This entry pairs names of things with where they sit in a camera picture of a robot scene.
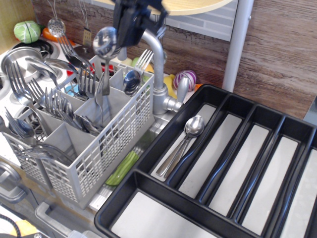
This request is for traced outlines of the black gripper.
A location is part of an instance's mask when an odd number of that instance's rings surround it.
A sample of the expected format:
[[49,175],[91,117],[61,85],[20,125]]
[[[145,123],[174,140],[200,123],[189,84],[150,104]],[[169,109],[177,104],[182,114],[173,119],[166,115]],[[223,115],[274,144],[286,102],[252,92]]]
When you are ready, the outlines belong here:
[[137,45],[145,30],[158,34],[164,28],[167,10],[161,0],[115,0],[113,27],[117,46]]

